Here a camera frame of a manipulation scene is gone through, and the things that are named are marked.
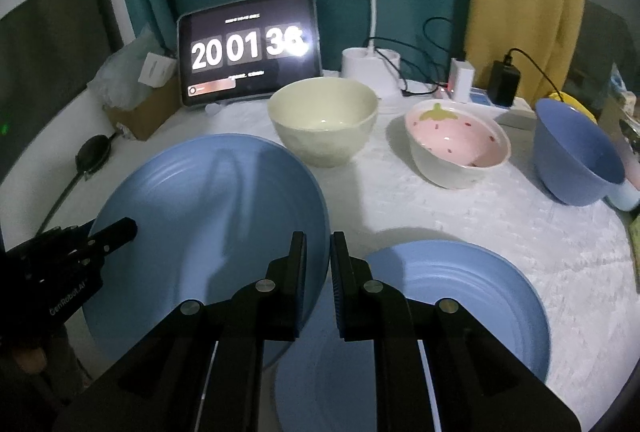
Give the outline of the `white desk lamp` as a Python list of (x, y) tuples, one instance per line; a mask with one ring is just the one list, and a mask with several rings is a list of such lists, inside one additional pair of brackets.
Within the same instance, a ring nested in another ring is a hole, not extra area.
[(378, 101), (386, 106), (398, 102), (401, 96), (400, 55), (391, 50), (382, 51), (375, 45), (378, 0), (368, 0), (368, 11), (366, 40), (360, 48), (344, 48), (341, 77), (367, 85)]

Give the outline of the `tablet showing clock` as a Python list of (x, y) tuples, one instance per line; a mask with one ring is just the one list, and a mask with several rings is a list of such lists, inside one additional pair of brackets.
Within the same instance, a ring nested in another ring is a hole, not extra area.
[(183, 106), (269, 96), (322, 71), (316, 0), (242, 0), (182, 15)]

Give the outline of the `white power strip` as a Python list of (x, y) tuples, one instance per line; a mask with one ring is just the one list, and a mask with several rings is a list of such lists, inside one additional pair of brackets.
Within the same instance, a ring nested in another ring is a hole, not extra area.
[(476, 116), (492, 119), (500, 126), (526, 131), (533, 131), (536, 126), (535, 111), (521, 97), (515, 97), (510, 107), (503, 107), (491, 103), (484, 90), (472, 88), (470, 99), (466, 103), (454, 102), (454, 104)]

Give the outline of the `blue plate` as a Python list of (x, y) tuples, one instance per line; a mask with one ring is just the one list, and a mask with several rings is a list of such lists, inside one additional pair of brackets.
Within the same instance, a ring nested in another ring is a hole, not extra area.
[(119, 360), (181, 302), (228, 300), (265, 277), (296, 232), (307, 238), (303, 319), (326, 280), (326, 200), (314, 174), (270, 140), (217, 134), (164, 150), (116, 188), (92, 229), (121, 218), (137, 223), (137, 236), (106, 257), (103, 286), (84, 306), (90, 334), (109, 360)]
[[(367, 256), (374, 279), (442, 314), (469, 311), (539, 380), (546, 380), (551, 339), (544, 306), (510, 262), (452, 240), (395, 244)], [(373, 431), (373, 344), (338, 334), (333, 288), (325, 285), (300, 338), (280, 360), (274, 398), (285, 431)]]

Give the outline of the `black charger adapter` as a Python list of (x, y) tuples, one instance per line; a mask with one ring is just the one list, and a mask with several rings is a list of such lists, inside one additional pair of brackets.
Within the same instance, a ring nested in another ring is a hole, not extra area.
[(487, 95), (491, 103), (510, 108), (518, 92), (520, 80), (520, 70), (513, 66), (510, 55), (504, 56), (503, 60), (495, 60), (487, 87)]

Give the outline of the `blue bowl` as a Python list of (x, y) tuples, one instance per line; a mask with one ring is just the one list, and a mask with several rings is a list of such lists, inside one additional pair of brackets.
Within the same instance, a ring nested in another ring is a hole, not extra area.
[(559, 202), (589, 206), (624, 184), (616, 148), (587, 116), (551, 98), (538, 100), (535, 112), (535, 171)]

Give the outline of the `clear plastic bag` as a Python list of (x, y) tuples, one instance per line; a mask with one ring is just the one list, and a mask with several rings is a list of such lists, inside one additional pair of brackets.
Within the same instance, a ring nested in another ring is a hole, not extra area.
[(152, 91), (152, 88), (139, 81), (143, 64), (150, 53), (163, 56), (165, 50), (157, 41), (154, 31), (146, 25), (132, 42), (111, 54), (88, 82), (88, 90), (108, 108), (133, 110)]

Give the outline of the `cream bowl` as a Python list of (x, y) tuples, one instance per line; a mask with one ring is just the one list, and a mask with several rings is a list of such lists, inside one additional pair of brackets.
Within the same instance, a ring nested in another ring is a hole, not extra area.
[(275, 92), (267, 110), (290, 152), (310, 166), (335, 168), (367, 143), (378, 118), (378, 96), (355, 80), (310, 78)]

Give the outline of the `pink strawberry bowl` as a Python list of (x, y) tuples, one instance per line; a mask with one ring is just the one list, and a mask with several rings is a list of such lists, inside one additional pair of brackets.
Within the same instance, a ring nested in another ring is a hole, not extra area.
[(422, 100), (406, 112), (404, 125), (416, 168), (442, 188), (471, 188), (511, 158), (498, 123), (452, 100)]

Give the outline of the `stacked pastel bowls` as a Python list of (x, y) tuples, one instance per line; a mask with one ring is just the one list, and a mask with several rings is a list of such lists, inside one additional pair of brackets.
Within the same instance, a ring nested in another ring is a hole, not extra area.
[(612, 206), (624, 212), (639, 207), (639, 127), (620, 118), (612, 142), (623, 163), (625, 179), (609, 195)]

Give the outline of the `small white box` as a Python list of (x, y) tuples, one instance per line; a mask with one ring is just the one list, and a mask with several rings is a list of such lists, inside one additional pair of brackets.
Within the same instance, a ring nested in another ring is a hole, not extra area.
[(149, 88), (162, 88), (174, 75), (177, 61), (174, 58), (149, 53), (143, 62), (138, 82)]

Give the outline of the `cardboard box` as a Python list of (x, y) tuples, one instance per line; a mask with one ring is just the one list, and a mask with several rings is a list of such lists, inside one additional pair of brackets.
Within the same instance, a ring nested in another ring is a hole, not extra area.
[(133, 110), (104, 107), (114, 129), (130, 140), (148, 140), (180, 107), (181, 95), (177, 77), (153, 92)]

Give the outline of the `white charger adapter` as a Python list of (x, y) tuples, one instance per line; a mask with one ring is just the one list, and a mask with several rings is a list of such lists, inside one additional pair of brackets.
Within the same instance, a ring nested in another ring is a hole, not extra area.
[(474, 66), (467, 60), (451, 59), (447, 91), (450, 100), (457, 103), (469, 103), (475, 76)]

